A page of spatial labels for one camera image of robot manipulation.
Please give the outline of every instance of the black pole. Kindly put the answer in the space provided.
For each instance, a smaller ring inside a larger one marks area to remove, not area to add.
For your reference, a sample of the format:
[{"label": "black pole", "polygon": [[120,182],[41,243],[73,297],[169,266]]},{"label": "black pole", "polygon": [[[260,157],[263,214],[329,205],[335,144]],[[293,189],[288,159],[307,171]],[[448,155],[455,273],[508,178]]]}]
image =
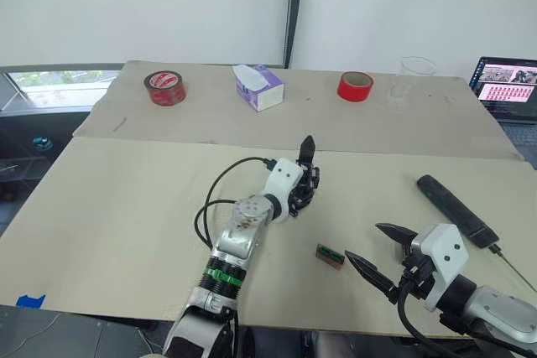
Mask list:
[{"label": "black pole", "polygon": [[287,5],[287,29],[285,32],[284,68],[289,68],[293,43],[295,41],[296,20],[299,16],[300,0],[289,0]]}]

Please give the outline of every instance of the window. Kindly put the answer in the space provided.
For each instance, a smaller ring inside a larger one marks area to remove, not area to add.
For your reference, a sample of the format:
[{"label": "window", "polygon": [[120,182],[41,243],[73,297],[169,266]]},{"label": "window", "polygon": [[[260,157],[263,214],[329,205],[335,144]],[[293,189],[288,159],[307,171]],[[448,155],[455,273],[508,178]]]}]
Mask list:
[{"label": "window", "polygon": [[25,71],[8,77],[30,107],[54,108],[92,106],[118,74],[118,70]]},{"label": "window", "polygon": [[0,68],[0,108],[5,113],[89,110],[119,75],[120,64]]}]

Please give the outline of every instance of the tape roll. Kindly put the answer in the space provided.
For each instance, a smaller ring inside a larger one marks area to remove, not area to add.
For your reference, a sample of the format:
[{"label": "tape roll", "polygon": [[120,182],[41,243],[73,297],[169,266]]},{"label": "tape roll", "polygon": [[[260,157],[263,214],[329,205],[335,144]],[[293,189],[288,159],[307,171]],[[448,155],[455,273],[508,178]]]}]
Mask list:
[{"label": "tape roll", "polygon": [[183,78],[174,71],[157,71],[143,81],[151,100],[161,106],[172,106],[185,99]]},{"label": "tape roll", "polygon": [[360,71],[347,71],[341,75],[337,94],[350,102],[364,101],[373,87],[373,78]]}]

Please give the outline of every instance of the green ring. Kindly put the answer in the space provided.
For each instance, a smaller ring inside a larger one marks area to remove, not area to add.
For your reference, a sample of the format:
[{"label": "green ring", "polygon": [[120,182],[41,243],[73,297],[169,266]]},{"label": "green ring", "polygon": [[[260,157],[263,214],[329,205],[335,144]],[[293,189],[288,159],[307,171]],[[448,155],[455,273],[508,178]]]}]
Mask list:
[{"label": "green ring", "polygon": [[211,276],[212,278],[214,278],[217,281],[223,281],[224,283],[230,283],[230,284],[232,284],[232,285],[234,285],[236,287],[241,287],[242,286],[242,281],[241,280],[239,280],[239,279],[237,279],[235,277],[232,277],[229,274],[225,274],[219,268],[206,267],[205,271],[203,273],[208,274],[209,276]]}]

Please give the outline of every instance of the tissue box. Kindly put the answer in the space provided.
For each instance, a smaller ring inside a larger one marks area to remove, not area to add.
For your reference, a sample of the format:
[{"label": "tissue box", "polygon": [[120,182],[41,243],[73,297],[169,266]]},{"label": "tissue box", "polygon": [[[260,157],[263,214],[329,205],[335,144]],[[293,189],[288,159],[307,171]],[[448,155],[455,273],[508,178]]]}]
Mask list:
[{"label": "tissue box", "polygon": [[237,77],[237,92],[248,104],[260,112],[284,101],[284,83],[263,65],[254,67],[268,81],[261,90],[252,91]]}]

